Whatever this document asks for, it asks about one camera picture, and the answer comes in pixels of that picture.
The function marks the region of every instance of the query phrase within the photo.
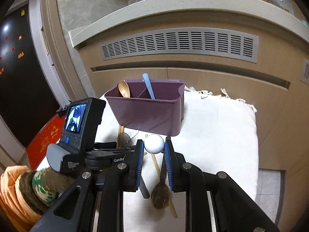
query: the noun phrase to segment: camera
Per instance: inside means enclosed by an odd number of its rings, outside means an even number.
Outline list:
[[[54,171],[67,174],[86,166],[86,153],[94,149],[105,106],[106,102],[97,98],[69,105],[59,143],[47,147],[47,161]]]

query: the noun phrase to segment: purple plastic container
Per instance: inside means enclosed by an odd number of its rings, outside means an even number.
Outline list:
[[[142,79],[126,80],[131,98],[123,98],[115,85],[106,94],[118,123],[124,127],[176,136],[183,120],[184,82],[171,79],[152,79],[155,100],[150,98]]]

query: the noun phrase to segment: white ball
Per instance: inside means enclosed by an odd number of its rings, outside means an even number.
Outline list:
[[[164,151],[164,140],[160,135],[151,134],[145,138],[144,146],[149,153],[161,153]]]

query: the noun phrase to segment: wooden spoon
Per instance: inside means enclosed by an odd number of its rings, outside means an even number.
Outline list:
[[[130,89],[129,89],[128,84],[125,81],[121,81],[120,83],[118,83],[118,89],[124,98],[130,97]]]

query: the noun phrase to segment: orange cloth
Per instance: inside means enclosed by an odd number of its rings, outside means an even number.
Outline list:
[[[0,179],[0,205],[19,232],[27,232],[41,218],[25,202],[19,190],[19,179],[29,172],[27,166],[7,167]]]

